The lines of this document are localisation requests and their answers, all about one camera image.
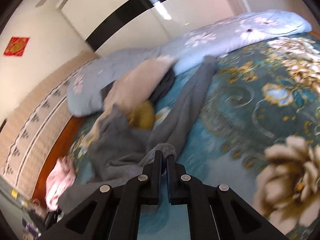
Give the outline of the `grey knit sweater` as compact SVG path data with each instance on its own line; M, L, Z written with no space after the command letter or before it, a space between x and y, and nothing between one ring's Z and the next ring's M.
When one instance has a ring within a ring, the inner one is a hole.
M177 158L217 69L216 58L205 56L168 115L153 129L130 127L125 114L115 106L103 120L99 139L87 150L94 176L85 185L73 184L67 188L57 201L59 209L70 213L102 185L112 188L125 185L131 178L141 175L146 165L153 163L157 150L162 151L164 158L169 155Z

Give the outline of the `pink fluffy garment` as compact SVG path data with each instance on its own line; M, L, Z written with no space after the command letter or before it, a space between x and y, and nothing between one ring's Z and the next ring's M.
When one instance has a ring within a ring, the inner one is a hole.
M59 197L73 185L75 179L73 159L67 156L58 158L46 180L45 201L50 211L57 210Z

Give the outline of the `teal floral bed blanket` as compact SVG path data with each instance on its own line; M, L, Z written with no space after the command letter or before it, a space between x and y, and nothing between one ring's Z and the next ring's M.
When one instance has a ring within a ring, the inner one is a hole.
M278 37L216 60L175 162L205 185L228 185L286 239L319 239L319 40ZM153 106L153 128L199 66ZM187 206L169 203L167 157L159 204L141 207L137 239L191 239Z

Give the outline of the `olive yellow folded garment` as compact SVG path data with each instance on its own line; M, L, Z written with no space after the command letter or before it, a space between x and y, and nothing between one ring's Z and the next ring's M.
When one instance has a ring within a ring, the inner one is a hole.
M155 111L150 101L137 105L127 116L128 124L132 128L152 130L155 124Z

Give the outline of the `beige patterned headboard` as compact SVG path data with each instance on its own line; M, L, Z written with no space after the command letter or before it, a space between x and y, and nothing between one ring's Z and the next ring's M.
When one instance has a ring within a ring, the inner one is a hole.
M67 88L96 58L82 51L41 81L8 117L1 131L1 177L31 199L46 159L72 117Z

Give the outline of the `beige folded garment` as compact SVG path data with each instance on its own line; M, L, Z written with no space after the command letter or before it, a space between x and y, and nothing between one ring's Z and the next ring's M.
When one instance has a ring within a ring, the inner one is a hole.
M116 80L104 99L103 113L97 118L90 131L91 139L95 141L100 137L102 121L111 114L113 105L117 105L123 113L130 114L138 104L150 97L177 61L178 58L169 55L151 58Z

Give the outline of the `light blue floral quilt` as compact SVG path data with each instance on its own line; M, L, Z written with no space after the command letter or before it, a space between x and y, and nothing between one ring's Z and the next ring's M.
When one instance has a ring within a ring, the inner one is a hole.
M179 59L179 75L198 65L205 55L221 56L244 46L312 31L302 16L281 10L249 12L195 29L154 48L126 48L84 66L69 81L67 106L76 117L103 111L102 90L147 59L170 55Z

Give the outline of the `white black striped wardrobe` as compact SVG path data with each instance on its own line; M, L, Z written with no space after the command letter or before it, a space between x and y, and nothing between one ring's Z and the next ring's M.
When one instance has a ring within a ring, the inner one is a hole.
M57 8L100 56L152 48L235 15L227 0L60 0Z

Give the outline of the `wooden bed frame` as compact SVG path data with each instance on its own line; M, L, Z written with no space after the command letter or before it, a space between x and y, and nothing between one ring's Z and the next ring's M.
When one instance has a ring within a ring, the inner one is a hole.
M67 155L77 132L81 128L83 122L86 120L85 117L76 118L71 117L67 125L62 130L61 134L57 138L56 142L52 146L46 161L42 167L40 175L38 177L35 190L31 200L37 200L41 207L47 208L46 206L46 180L50 172L53 170L57 159L63 158Z

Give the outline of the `red paper wall decoration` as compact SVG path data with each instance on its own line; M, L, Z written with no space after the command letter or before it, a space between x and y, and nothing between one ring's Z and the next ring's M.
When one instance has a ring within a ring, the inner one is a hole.
M29 42L29 37L12 37L3 53L4 56L21 57Z

